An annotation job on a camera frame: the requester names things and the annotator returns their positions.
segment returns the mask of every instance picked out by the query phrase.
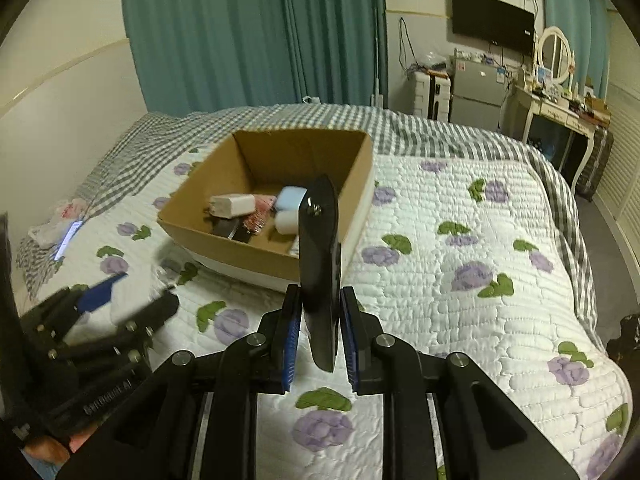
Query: white vanity table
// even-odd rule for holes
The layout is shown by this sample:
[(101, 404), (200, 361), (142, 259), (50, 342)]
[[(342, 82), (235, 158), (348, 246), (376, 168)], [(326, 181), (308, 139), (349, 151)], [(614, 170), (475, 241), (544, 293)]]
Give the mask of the white vanity table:
[(558, 171), (562, 171), (562, 168), (564, 168), (573, 135), (579, 134), (587, 137), (587, 150), (571, 183), (571, 192), (575, 194), (578, 177), (580, 177), (582, 170), (587, 165), (587, 161), (593, 152), (593, 136), (596, 131), (596, 126), (581, 119), (578, 114), (571, 110), (565, 110), (551, 101), (527, 92), (524, 88), (515, 88), (507, 101), (502, 132), (514, 139), (520, 139), (526, 144), (527, 139), (529, 139), (531, 123), (535, 116), (540, 116), (556, 124), (561, 124), (570, 131), (569, 142), (567, 142), (566, 148), (564, 149)]
[[(562, 30), (557, 27), (545, 29), (536, 43), (535, 61), (537, 66), (546, 69), (547, 77), (550, 78), (550, 85), (545, 85), (547, 91), (551, 90), (550, 87), (559, 88), (558, 85), (563, 84), (567, 79), (569, 79), (569, 88), (571, 89), (574, 82), (575, 55), (572, 54), (569, 42)], [(516, 86), (511, 91), (506, 106), (502, 132), (514, 139), (521, 139), (525, 144), (529, 139), (529, 130), (535, 116), (561, 124), (569, 130), (569, 141), (564, 149), (558, 171), (562, 171), (564, 168), (574, 135), (579, 134), (587, 137), (587, 149), (571, 184), (571, 192), (575, 194), (578, 178), (593, 152), (593, 137), (596, 126), (585, 121), (575, 112), (532, 94), (522, 86)]]

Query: light blue sponge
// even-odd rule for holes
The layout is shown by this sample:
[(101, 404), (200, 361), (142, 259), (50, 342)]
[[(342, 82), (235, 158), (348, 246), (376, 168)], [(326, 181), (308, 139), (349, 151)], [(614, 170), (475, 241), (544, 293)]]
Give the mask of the light blue sponge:
[(276, 211), (295, 211), (305, 197), (306, 189), (297, 186), (285, 186), (276, 200)]

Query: white quilted bedspread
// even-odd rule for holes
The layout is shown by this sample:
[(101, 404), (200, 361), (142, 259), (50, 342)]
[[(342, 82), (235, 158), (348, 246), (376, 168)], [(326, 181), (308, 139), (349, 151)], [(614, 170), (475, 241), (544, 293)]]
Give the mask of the white quilted bedspread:
[[(127, 302), (143, 304), (153, 269), (164, 262), (186, 283), (177, 287), (178, 314), (155, 336), (154, 365), (178, 349), (223, 350), (255, 331), (282, 295), (202, 267), (190, 272), (187, 254), (156, 223), (157, 199), (177, 189), (190, 164), (211, 149), (183, 154), (138, 195), (90, 219), (39, 299), (127, 267)], [(574, 316), (572, 283), (538, 177), (519, 162), (377, 156), (375, 165), (378, 188), (344, 284), (386, 332), (416, 349), (469, 354), (581, 478), (597, 478), (622, 445), (631, 392)], [(98, 257), (104, 246), (122, 255)], [(110, 330), (120, 307), (94, 312), (75, 337)], [(259, 399), (259, 479), (380, 477), (382, 398), (354, 396), (341, 350), (337, 363), (333, 374), (317, 369), (301, 333), (291, 392)]]

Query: black luggage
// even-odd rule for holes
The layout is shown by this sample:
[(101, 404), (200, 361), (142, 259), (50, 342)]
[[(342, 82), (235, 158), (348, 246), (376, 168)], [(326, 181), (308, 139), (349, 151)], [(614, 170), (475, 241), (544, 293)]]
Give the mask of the black luggage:
[[(593, 152), (587, 161), (587, 165), (582, 170), (578, 183), (575, 186), (575, 192), (583, 198), (591, 201), (593, 195), (598, 189), (598, 184), (604, 173), (604, 169), (609, 161), (611, 147), (613, 146), (613, 134), (601, 127), (596, 128), (593, 136)], [(571, 183), (574, 179), (575, 171), (582, 161), (584, 150), (587, 147), (587, 138), (585, 136), (574, 134), (574, 142), (567, 156), (562, 176)]]

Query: oval mirror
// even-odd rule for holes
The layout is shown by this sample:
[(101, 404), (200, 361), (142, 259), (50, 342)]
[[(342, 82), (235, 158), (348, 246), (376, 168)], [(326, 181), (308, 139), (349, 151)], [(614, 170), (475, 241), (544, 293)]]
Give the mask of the oval mirror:
[(571, 47), (558, 27), (548, 27), (540, 36), (536, 44), (536, 62), (551, 70), (554, 84), (562, 84), (569, 77)]

